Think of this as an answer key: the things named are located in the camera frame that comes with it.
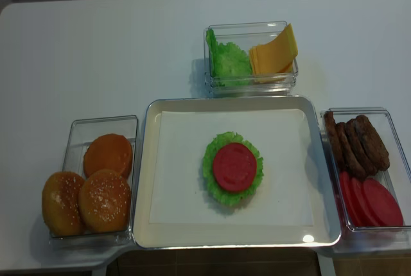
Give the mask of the green lettuce leaves in container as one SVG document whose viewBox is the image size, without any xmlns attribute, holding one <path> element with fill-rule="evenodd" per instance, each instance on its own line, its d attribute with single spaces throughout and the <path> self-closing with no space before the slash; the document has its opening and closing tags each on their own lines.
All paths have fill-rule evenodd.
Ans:
<svg viewBox="0 0 411 276">
<path fill-rule="evenodd" d="M 205 35 L 211 58 L 211 77 L 217 87 L 249 85 L 252 74 L 250 59 L 246 52 L 233 42 L 218 42 L 213 29 Z"/>
</svg>

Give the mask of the clear lettuce cheese container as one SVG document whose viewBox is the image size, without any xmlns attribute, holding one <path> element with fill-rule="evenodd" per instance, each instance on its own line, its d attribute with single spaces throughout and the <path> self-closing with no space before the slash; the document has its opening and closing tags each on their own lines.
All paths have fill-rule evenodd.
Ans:
<svg viewBox="0 0 411 276">
<path fill-rule="evenodd" d="M 294 59 L 292 71 L 286 74 L 272 75 L 273 79 L 279 78 L 278 82 L 259 83 L 258 76 L 249 76 L 250 84 L 236 87 L 217 87 L 211 77 L 211 58 L 209 47 L 206 42 L 206 32 L 213 29 L 218 42 L 226 44 L 233 42 L 246 52 L 249 57 L 249 50 L 259 44 L 267 44 L 280 34 L 287 22 L 253 22 L 242 24 L 221 24 L 211 25 L 204 30 L 204 77 L 205 88 L 214 97 L 226 96 L 262 96 L 262 95 L 286 95 L 291 93 L 299 74 L 297 61 Z"/>
</svg>

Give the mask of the green lettuce leaf on tray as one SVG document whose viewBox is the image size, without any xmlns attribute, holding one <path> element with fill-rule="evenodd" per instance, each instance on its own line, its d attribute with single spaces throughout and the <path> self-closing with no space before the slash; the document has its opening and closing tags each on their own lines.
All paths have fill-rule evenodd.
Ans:
<svg viewBox="0 0 411 276">
<path fill-rule="evenodd" d="M 213 159 L 217 151 L 226 144 L 238 142 L 244 144 L 255 156 L 257 160 L 257 173 L 251 186 L 242 192 L 231 193 L 222 189 L 213 176 Z M 257 188 L 263 181 L 263 157 L 260 155 L 258 149 L 248 140 L 244 139 L 242 135 L 237 132 L 225 132 L 216 135 L 216 137 L 207 145 L 202 160 L 202 176 L 204 178 L 205 186 L 210 195 L 220 204 L 229 207 L 237 206 L 244 202 L 247 198 L 254 195 Z"/>
</svg>

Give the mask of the yellow cheese slices stack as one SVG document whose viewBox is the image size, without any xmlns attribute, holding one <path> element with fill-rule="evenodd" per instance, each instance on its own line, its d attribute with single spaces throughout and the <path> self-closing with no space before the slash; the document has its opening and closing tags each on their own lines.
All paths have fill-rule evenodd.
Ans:
<svg viewBox="0 0 411 276">
<path fill-rule="evenodd" d="M 259 83 L 278 82 L 272 75 L 292 71 L 292 64 L 298 55 L 298 47 L 291 24 L 267 44 L 253 46 L 249 50 L 252 74 L 258 76 Z"/>
</svg>

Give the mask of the metal baking tray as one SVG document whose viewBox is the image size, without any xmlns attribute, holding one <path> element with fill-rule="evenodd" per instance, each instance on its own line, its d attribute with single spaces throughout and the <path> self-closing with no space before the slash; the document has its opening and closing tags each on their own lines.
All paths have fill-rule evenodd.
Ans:
<svg viewBox="0 0 411 276">
<path fill-rule="evenodd" d="M 150 221 L 161 117 L 165 112 L 250 112 L 286 109 L 301 110 L 306 116 L 310 130 L 310 145 L 307 152 L 312 165 L 306 170 L 306 175 L 313 225 L 219 225 Z M 152 102 L 146 111 L 133 234 L 136 243 L 143 248 L 334 245 L 340 239 L 341 225 L 317 115 L 311 101 L 303 96 L 271 96 L 162 99 Z"/>
</svg>

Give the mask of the red tomato slice on tray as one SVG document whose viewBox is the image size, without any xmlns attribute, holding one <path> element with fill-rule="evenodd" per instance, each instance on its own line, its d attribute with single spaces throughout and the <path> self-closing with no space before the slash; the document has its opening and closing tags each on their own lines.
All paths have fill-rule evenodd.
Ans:
<svg viewBox="0 0 411 276">
<path fill-rule="evenodd" d="M 220 148 L 213 159 L 213 176 L 225 191 L 247 190 L 257 173 L 257 160 L 242 143 L 232 142 Z"/>
</svg>

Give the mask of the white parchment paper sheet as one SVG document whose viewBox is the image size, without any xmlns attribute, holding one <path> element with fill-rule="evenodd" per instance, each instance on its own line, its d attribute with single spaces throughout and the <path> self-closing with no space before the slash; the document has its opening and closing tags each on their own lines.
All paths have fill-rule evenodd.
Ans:
<svg viewBox="0 0 411 276">
<path fill-rule="evenodd" d="M 263 181 L 237 208 L 218 203 L 206 190 L 206 146 L 236 132 L 263 158 Z M 313 225 L 306 170 L 310 130 L 298 109 L 250 112 L 165 112 L 150 209 L 153 223 Z"/>
</svg>

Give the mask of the plain orange bun bottom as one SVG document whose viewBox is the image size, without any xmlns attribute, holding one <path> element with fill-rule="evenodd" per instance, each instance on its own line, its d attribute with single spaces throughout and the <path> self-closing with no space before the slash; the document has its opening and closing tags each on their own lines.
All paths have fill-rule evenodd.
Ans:
<svg viewBox="0 0 411 276">
<path fill-rule="evenodd" d="M 102 169 L 110 169 L 127 179 L 131 173 L 133 149 L 123 135 L 106 134 L 95 139 L 83 156 L 87 178 Z"/>
</svg>

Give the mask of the right sesame bun top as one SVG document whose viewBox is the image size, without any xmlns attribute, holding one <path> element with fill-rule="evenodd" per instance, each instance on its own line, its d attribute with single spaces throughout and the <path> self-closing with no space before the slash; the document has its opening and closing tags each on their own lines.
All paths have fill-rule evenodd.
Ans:
<svg viewBox="0 0 411 276">
<path fill-rule="evenodd" d="M 80 215 L 93 233 L 125 230 L 130 212 L 131 190 L 128 182 L 110 169 L 93 173 L 78 195 Z"/>
</svg>

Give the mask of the sesame bun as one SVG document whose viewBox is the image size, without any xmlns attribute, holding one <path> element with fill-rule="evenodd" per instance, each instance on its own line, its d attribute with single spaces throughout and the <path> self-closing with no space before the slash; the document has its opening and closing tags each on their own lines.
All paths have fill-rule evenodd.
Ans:
<svg viewBox="0 0 411 276">
<path fill-rule="evenodd" d="M 77 236 L 85 231 L 78 207 L 78 193 L 84 182 L 77 173 L 60 171 L 44 184 L 42 217 L 55 236 Z"/>
<path fill-rule="evenodd" d="M 130 212 L 131 190 L 128 182 L 110 169 L 93 173 L 78 195 L 80 215 L 93 233 L 125 230 Z"/>
</svg>

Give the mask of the leftmost brown meat patty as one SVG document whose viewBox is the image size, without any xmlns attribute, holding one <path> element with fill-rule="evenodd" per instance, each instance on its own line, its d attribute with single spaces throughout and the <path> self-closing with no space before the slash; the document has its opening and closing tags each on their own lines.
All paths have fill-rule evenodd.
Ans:
<svg viewBox="0 0 411 276">
<path fill-rule="evenodd" d="M 338 138 L 336 123 L 332 111 L 326 111 L 324 113 L 324 122 L 337 168 L 339 171 L 345 171 L 345 160 Z"/>
</svg>

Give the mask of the brown meat patty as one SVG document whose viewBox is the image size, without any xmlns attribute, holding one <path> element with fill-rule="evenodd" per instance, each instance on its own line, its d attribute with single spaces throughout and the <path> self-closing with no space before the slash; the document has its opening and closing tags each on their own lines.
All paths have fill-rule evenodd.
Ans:
<svg viewBox="0 0 411 276">
<path fill-rule="evenodd" d="M 390 167 L 389 153 L 369 118 L 365 115 L 357 116 L 354 127 L 369 160 L 378 171 L 387 170 Z"/>
<path fill-rule="evenodd" d="M 354 127 L 354 119 L 350 119 L 345 124 L 345 134 L 356 159 L 351 161 L 350 164 L 352 174 L 360 180 L 365 180 L 368 176 L 374 176 L 378 170 L 365 153 Z"/>
<path fill-rule="evenodd" d="M 363 181 L 367 178 L 367 173 L 362 167 L 362 165 L 357 160 L 351 145 L 348 141 L 346 132 L 345 132 L 345 123 L 339 122 L 336 124 L 336 131 L 340 141 L 342 153 L 345 160 L 345 165 L 347 167 L 348 172 L 355 178 L 360 181 Z"/>
<path fill-rule="evenodd" d="M 339 171 L 345 171 L 345 160 L 338 138 L 336 123 L 332 111 L 326 111 L 324 113 L 324 122 L 337 168 Z"/>
</svg>

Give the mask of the clear bun container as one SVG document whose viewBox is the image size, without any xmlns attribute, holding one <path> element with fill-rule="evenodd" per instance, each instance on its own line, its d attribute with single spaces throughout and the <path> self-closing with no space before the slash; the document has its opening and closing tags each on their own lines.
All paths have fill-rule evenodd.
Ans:
<svg viewBox="0 0 411 276">
<path fill-rule="evenodd" d="M 49 243 L 55 249 L 94 249 L 98 247 L 113 247 L 133 245 L 134 209 L 137 196 L 139 166 L 139 120 L 135 115 L 101 117 L 94 119 L 79 119 L 73 121 L 69 133 L 62 169 L 72 171 L 85 178 L 83 157 L 93 140 L 102 135 L 117 134 L 124 136 L 132 147 L 132 166 L 127 183 L 131 190 L 131 202 L 128 209 L 129 216 L 125 229 L 108 233 L 92 233 L 88 230 L 82 235 L 58 236 L 49 233 Z"/>
</svg>

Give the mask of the left sesame bun top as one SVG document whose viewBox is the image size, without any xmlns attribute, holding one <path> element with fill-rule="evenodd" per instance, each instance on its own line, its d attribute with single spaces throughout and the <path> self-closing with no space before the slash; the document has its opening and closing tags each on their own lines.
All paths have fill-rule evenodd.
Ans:
<svg viewBox="0 0 411 276">
<path fill-rule="evenodd" d="M 85 231 L 78 207 L 78 193 L 84 182 L 77 173 L 60 171 L 44 184 L 42 217 L 55 236 L 77 236 Z"/>
</svg>

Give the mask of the middle red tomato slice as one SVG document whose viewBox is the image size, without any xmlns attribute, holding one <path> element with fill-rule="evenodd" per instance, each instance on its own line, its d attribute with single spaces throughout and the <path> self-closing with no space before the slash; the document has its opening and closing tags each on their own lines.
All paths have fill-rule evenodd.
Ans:
<svg viewBox="0 0 411 276">
<path fill-rule="evenodd" d="M 375 217 L 369 204 L 366 202 L 363 190 L 362 190 L 362 183 L 356 179 L 351 178 L 350 181 L 351 192 L 354 196 L 355 207 L 358 213 L 358 216 L 361 219 L 361 224 L 363 227 L 380 227 L 382 226 L 382 222 Z"/>
</svg>

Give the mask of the front brown meat patty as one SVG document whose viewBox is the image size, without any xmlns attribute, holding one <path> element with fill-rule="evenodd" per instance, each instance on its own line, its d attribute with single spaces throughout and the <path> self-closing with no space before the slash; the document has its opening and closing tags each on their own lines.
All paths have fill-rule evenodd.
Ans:
<svg viewBox="0 0 411 276">
<path fill-rule="evenodd" d="M 365 115 L 357 116 L 354 127 L 369 160 L 378 171 L 387 170 L 390 167 L 389 153 L 369 118 Z"/>
</svg>

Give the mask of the clear patty tomato container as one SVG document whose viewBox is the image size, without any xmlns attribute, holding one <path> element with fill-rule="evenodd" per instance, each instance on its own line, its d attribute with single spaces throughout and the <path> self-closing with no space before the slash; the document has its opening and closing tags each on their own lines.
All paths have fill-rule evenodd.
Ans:
<svg viewBox="0 0 411 276">
<path fill-rule="evenodd" d="M 401 141 L 397 135 L 394 123 L 389 112 L 382 107 L 353 107 L 353 108 L 330 108 L 336 122 L 346 122 L 359 114 L 363 114 L 370 119 L 376 131 L 382 138 L 390 158 L 390 168 L 384 172 L 376 174 L 375 179 L 382 183 L 384 187 L 393 195 L 399 204 L 399 208 L 405 217 L 405 226 L 399 227 L 355 227 L 346 211 L 345 203 L 341 198 L 340 186 L 337 185 L 337 165 L 331 152 L 331 146 L 324 128 L 321 129 L 323 148 L 326 154 L 326 161 L 329 168 L 338 215 L 342 227 L 342 239 L 391 239 L 404 241 L 406 235 L 410 234 L 410 166 L 404 154 Z"/>
</svg>

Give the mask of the left red tomato slice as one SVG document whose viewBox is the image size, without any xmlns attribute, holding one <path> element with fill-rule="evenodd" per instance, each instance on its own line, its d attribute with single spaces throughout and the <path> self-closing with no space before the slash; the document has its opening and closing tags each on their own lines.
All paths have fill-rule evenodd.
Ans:
<svg viewBox="0 0 411 276">
<path fill-rule="evenodd" d="M 358 205 L 356 196 L 351 190 L 351 178 L 346 171 L 342 171 L 339 174 L 340 187 L 342 190 L 342 196 L 344 199 L 347 213 L 351 219 L 351 223 L 355 227 L 364 227 L 364 217 L 361 208 Z"/>
</svg>

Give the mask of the front red tomato slice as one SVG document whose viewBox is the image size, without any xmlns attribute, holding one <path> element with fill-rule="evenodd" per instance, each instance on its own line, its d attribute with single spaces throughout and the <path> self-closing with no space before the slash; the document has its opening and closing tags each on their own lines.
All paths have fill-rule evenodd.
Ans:
<svg viewBox="0 0 411 276">
<path fill-rule="evenodd" d="M 401 227 L 404 224 L 401 209 L 391 193 L 378 181 L 367 179 L 362 192 L 371 214 L 379 226 Z"/>
</svg>

